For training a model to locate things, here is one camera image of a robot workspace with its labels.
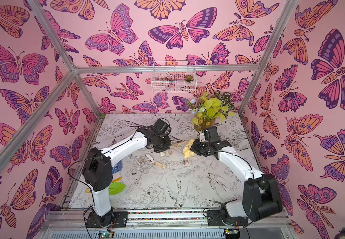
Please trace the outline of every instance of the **wire basket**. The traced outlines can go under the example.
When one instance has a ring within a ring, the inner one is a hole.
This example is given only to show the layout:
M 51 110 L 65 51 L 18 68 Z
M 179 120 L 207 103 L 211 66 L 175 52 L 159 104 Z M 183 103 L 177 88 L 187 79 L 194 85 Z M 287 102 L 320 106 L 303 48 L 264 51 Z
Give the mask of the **wire basket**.
M 166 91 L 166 92 L 188 92 L 195 93 L 197 87 L 197 75 L 196 75 L 196 62 L 178 60 L 177 62 L 184 62 L 185 65 L 181 65 L 179 69 L 176 69 L 175 65 L 172 69 L 160 68 L 156 65 L 158 62 L 163 62 L 164 65 L 168 65 L 171 61 L 154 61 L 153 62 L 153 75 L 151 77 L 151 88 L 153 93 Z M 186 76 L 192 76 L 193 80 L 186 81 Z

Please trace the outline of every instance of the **butterfly wallpaper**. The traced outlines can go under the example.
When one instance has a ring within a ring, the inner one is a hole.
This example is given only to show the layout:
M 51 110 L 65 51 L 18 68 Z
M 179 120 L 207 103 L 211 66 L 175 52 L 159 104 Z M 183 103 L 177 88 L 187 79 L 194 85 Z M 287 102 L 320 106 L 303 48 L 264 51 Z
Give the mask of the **butterfly wallpaper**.
M 328 239 L 345 227 L 345 5 L 298 4 L 243 117 L 295 233 Z

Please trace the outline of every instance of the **purple butterfly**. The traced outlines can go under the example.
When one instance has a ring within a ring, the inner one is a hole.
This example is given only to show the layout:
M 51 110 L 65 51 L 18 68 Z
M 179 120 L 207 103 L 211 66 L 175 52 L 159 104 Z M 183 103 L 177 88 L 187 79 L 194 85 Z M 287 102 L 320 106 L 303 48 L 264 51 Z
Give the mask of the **purple butterfly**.
M 270 142 L 264 140 L 264 136 L 260 136 L 259 129 L 253 121 L 251 122 L 251 133 L 251 139 L 254 146 L 260 147 L 259 154 L 263 156 L 265 160 L 267 156 L 271 158 L 277 154 L 276 148 Z
M 299 191 L 303 194 L 300 197 L 303 199 L 297 199 L 297 203 L 300 208 L 305 211 L 305 216 L 308 221 L 316 227 L 320 236 L 323 239 L 329 239 L 327 229 L 325 228 L 324 223 L 316 212 L 319 212 L 324 222 L 331 228 L 334 228 L 328 218 L 324 213 L 336 214 L 334 210 L 328 206 L 319 206 L 317 203 L 328 203 L 332 201 L 337 193 L 335 190 L 328 187 L 319 189 L 315 185 L 309 184 L 308 189 L 304 185 L 298 186 Z
M 180 96 L 173 96 L 173 102 L 177 106 L 176 109 L 179 109 L 183 112 L 186 112 L 190 106 L 188 105 L 189 100 Z
M 69 148 L 65 146 L 54 147 L 49 152 L 49 157 L 54 158 L 56 162 L 61 162 L 64 169 L 70 165 L 70 159 L 74 161 L 79 159 L 79 149 L 82 147 L 83 135 L 77 136 Z
M 152 102 L 150 99 L 149 103 L 136 104 L 133 106 L 133 110 L 142 111 L 142 112 L 148 111 L 148 112 L 154 114 L 154 113 L 157 113 L 159 111 L 158 107 L 161 109 L 165 109 L 167 107 L 170 107 L 169 104 L 166 102 L 167 99 L 168 99 L 167 92 L 162 91 L 160 93 L 155 94 Z
M 78 117 L 79 117 L 80 111 L 77 110 L 74 114 L 73 114 L 73 109 L 70 111 L 70 113 L 68 113 L 68 110 L 66 108 L 65 108 L 65 113 L 63 113 L 59 108 L 55 108 L 54 111 L 55 111 L 55 115 L 57 115 L 58 117 L 59 125 L 63 127 L 62 130 L 64 134 L 67 135 L 68 132 L 70 131 L 72 131 L 72 133 L 75 133 L 76 126 L 78 125 Z
M 226 45 L 223 43 L 219 43 L 218 45 L 215 46 L 214 50 L 211 53 L 210 59 L 208 57 L 206 60 L 203 58 L 196 56 L 196 55 L 187 55 L 186 60 L 189 61 L 187 63 L 188 65 L 226 65 L 228 64 L 228 57 L 229 51 L 226 49 Z M 207 72 L 197 72 L 198 76 L 204 76 L 206 75 Z
M 271 165 L 271 172 L 277 180 L 281 201 L 283 202 L 288 215 L 293 216 L 291 197 L 287 188 L 285 187 L 289 179 L 286 182 L 284 181 L 290 172 L 290 159 L 288 156 L 283 154 L 283 156 L 277 160 L 277 164 Z
M 32 239 L 34 236 L 37 235 L 37 233 L 40 231 L 42 224 L 44 223 L 46 216 L 48 215 L 49 211 L 53 211 L 57 205 L 53 202 L 56 198 L 55 195 L 62 192 L 62 183 L 64 179 L 60 178 L 60 174 L 56 167 L 52 166 L 49 169 L 48 174 L 46 175 L 45 180 L 45 194 L 46 197 L 44 198 L 44 195 L 42 195 L 42 201 L 40 202 L 40 205 L 42 202 L 44 204 L 41 206 L 41 208 L 38 210 L 36 215 L 33 218 L 33 221 L 29 227 L 28 234 L 26 236 L 26 239 Z
M 206 8 L 190 18 L 186 25 L 183 24 L 185 21 L 183 20 L 181 23 L 176 23 L 179 24 L 179 27 L 158 26 L 151 29 L 148 34 L 152 39 L 162 44 L 169 40 L 166 43 L 168 49 L 182 48 L 183 39 L 188 41 L 189 35 L 195 43 L 199 43 L 202 38 L 209 36 L 209 31 L 197 27 L 210 28 L 215 21 L 216 15 L 216 8 Z
M 134 80 L 129 76 L 126 77 L 127 88 L 125 84 L 123 83 L 120 83 L 120 84 L 123 88 L 116 87 L 116 89 L 119 91 L 111 93 L 110 94 L 111 96 L 121 97 L 123 99 L 131 98 L 132 100 L 136 101 L 138 99 L 137 96 L 139 96 L 140 94 L 143 95 L 143 91 L 139 89 L 140 88 L 139 85 L 135 84 Z

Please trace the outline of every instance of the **yellow cloth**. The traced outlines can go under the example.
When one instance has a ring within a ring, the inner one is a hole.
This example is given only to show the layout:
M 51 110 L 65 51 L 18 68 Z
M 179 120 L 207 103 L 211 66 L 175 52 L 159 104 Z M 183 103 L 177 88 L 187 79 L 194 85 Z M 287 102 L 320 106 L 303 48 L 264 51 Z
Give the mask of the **yellow cloth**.
M 189 158 L 196 155 L 193 151 L 190 150 L 193 143 L 194 143 L 194 140 L 190 140 L 189 143 L 186 144 L 186 146 L 184 147 L 183 149 L 184 158 Z

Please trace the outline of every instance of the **bird illustration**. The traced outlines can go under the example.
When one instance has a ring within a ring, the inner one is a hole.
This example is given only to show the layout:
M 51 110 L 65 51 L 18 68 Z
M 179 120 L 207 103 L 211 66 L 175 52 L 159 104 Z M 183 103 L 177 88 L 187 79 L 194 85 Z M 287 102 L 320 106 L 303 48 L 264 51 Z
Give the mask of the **bird illustration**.
M 186 194 L 183 195 L 182 194 L 182 182 L 180 181 L 179 179 L 179 183 L 178 183 L 178 180 L 176 180 L 176 184 L 178 186 L 178 193 L 174 192 L 170 187 L 169 187 L 169 184 L 167 183 L 167 179 L 166 179 L 166 184 L 167 184 L 167 191 L 169 192 L 170 194 L 170 198 L 171 199 L 175 199 L 176 202 L 175 202 L 175 206 L 176 207 L 182 207 L 184 202 L 186 201 L 186 197 L 187 197 L 187 192 L 188 192 L 188 186 L 186 186 Z
M 224 190 L 226 190 L 224 187 L 227 188 L 227 186 L 225 184 L 223 184 L 222 182 L 218 181 L 218 179 L 217 179 L 218 177 L 221 178 L 221 179 L 224 179 L 222 176 L 219 176 L 217 174 L 213 174 L 213 173 L 210 173 L 210 172 L 208 173 L 208 176 L 206 176 L 206 178 L 210 179 L 210 186 L 211 186 L 211 188 L 214 190 L 214 192 L 216 194 L 218 194 L 217 188 L 216 188 L 216 184 L 219 184 Z

